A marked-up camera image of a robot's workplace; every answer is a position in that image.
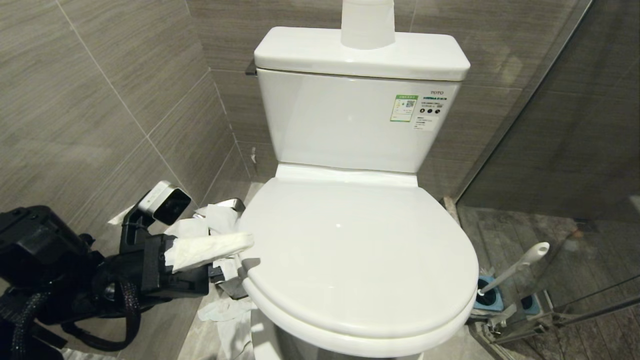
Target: toilet tank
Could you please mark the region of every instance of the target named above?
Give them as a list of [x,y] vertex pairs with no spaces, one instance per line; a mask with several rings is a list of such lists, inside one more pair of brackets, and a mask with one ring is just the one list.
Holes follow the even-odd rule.
[[470,64],[449,35],[396,33],[381,49],[339,29],[269,31],[254,52],[281,162],[415,173]]

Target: toilet brush handle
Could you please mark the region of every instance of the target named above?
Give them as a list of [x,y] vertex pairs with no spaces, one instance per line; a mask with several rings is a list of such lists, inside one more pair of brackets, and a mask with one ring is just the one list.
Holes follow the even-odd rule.
[[549,243],[547,242],[537,243],[533,245],[529,250],[527,250],[527,252],[524,253],[522,257],[520,257],[520,259],[515,264],[511,265],[511,267],[509,267],[507,271],[502,273],[496,280],[492,281],[481,290],[478,290],[478,294],[480,296],[484,296],[487,291],[502,284],[503,281],[511,277],[513,274],[542,259],[542,257],[546,255],[548,251]]

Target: shower floor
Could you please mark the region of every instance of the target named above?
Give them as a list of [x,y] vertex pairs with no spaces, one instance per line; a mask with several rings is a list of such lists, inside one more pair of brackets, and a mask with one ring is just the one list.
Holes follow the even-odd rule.
[[[535,243],[551,245],[543,260],[500,285],[506,306],[547,289],[556,309],[582,314],[640,293],[640,224],[466,206],[458,215],[484,272],[499,275]],[[504,347],[523,359],[640,360],[640,306]]]

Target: toilet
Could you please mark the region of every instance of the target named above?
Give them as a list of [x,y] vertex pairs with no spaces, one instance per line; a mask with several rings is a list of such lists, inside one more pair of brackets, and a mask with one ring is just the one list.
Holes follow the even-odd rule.
[[283,27],[254,58],[278,159],[239,220],[255,240],[239,260],[256,360],[284,360],[275,331],[324,353],[418,359],[476,297],[474,248],[416,175],[468,60],[447,35],[361,50],[339,29]]

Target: toilet paper roll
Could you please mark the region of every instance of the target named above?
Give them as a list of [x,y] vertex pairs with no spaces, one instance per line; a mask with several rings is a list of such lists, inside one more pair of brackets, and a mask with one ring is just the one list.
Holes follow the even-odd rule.
[[393,0],[343,0],[342,45],[379,49],[396,42]]

